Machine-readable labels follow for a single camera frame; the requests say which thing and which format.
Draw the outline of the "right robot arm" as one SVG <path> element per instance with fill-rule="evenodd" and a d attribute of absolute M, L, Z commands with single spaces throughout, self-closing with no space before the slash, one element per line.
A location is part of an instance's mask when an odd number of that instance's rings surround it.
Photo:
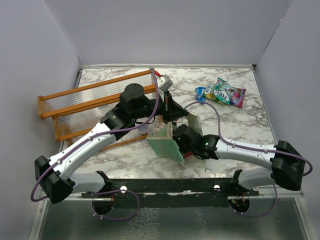
<path fill-rule="evenodd" d="M 182 153 L 192 153 L 201 160 L 235 160 L 257 165 L 252 170 L 237 170 L 229 189 L 240 196 L 260 186 L 278 185 L 290 191 L 301 189 L 305 162 L 286 141 L 278 145 L 237 144 L 218 135 L 201 135 L 190 126 L 179 126 L 173 139 Z"/>

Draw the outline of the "blue snack packet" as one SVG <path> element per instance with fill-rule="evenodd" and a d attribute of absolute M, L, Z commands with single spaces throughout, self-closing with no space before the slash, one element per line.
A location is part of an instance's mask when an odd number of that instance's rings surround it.
<path fill-rule="evenodd" d="M 198 101 L 198 102 L 205 102 L 205 97 L 203 96 L 203 94 L 204 94 L 204 91 L 205 91 L 205 87 L 197 87 L 196 89 L 195 89 L 195 94 L 196 94 L 196 100 Z"/>

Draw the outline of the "green paper bag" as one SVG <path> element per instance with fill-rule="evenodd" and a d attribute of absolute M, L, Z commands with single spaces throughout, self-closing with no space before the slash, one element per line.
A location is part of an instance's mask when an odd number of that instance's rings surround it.
<path fill-rule="evenodd" d="M 195 136 L 203 136 L 201 118 L 191 112 L 188 116 L 179 118 L 173 122 L 164 122 L 161 117 L 154 130 L 146 140 L 155 155 L 185 165 L 190 161 L 201 161 L 199 155 L 193 153 L 190 140 L 182 135 L 184 132 L 195 133 Z"/>

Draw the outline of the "purple snack bag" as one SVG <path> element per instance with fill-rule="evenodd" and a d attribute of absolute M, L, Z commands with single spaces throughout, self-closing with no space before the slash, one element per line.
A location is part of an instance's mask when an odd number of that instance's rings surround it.
<path fill-rule="evenodd" d="M 247 90 L 245 88 L 235 88 L 235 90 L 232 92 L 229 104 L 238 108 L 242 108 L 246 91 Z"/>

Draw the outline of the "yellow green snack bag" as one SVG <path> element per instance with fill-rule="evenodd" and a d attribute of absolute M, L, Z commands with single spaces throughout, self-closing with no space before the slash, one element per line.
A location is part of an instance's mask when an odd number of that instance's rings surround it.
<path fill-rule="evenodd" d="M 205 99 L 212 100 L 218 102 L 219 99 L 216 97 L 214 90 L 216 85 L 214 83 L 209 83 L 204 90 L 202 91 L 201 96 Z"/>

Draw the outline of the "red blue snack bag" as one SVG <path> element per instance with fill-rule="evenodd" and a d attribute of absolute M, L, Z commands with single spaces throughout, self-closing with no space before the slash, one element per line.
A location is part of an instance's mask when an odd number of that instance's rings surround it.
<path fill-rule="evenodd" d="M 220 101 L 229 105 L 235 92 L 235 87 L 231 86 L 227 81 L 217 78 L 213 93 Z"/>

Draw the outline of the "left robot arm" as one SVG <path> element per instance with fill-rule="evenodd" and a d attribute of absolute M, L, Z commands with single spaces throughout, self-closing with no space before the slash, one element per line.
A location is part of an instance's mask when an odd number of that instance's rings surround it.
<path fill-rule="evenodd" d="M 34 161 L 35 185 L 41 187 L 53 204 L 76 192 L 94 192 L 101 198 L 106 197 L 111 186 L 105 174 L 95 172 L 77 176 L 75 171 L 101 149 L 130 131 L 144 127 L 155 116 L 161 116 L 164 122 L 173 122 L 188 114 L 169 91 L 165 91 L 163 97 L 157 93 L 155 99 L 149 99 L 140 84 L 131 83 L 120 94 L 119 103 L 85 136 L 50 158 L 41 155 Z M 136 120 L 142 118 L 147 121 L 137 124 Z"/>

